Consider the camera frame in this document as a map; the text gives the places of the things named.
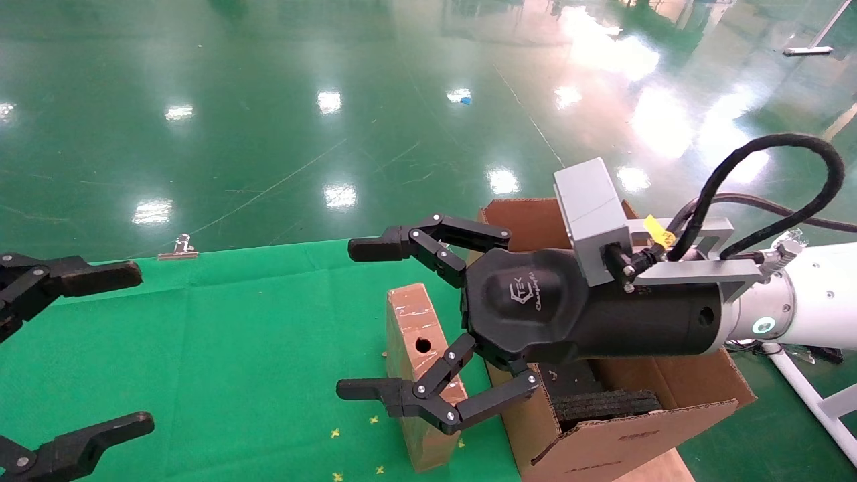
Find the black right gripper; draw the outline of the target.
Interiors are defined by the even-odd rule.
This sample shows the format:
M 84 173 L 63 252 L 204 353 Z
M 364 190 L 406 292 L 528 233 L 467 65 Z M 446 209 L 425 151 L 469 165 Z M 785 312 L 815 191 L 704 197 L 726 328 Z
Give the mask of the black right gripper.
M 636 359 L 708 353 L 720 329 L 715 283 L 591 286 L 571 249 L 514 252 L 511 231 L 444 214 L 389 226 L 379 237 L 352 238 L 353 262 L 413 258 L 463 287 L 463 333 L 416 381 L 356 378 L 337 382 L 342 400 L 377 400 L 389 417 L 419 417 L 445 435 L 501 414 L 540 386 L 528 363 Z M 451 246 L 484 253 L 468 266 Z M 456 404 L 442 391 L 475 355 L 513 362 L 512 378 Z

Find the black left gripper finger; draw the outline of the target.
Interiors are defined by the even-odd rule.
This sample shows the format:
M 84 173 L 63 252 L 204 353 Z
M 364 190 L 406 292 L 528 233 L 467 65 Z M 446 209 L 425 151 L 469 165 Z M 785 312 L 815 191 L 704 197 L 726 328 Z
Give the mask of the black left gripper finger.
M 91 475 L 107 449 L 154 431 L 149 412 L 90 425 L 31 449 L 1 437 L 2 481 L 74 481 Z
M 91 265 L 80 256 L 42 260 L 19 253 L 1 259 L 1 341 L 15 335 L 59 298 L 80 298 L 140 286 L 132 260 Z

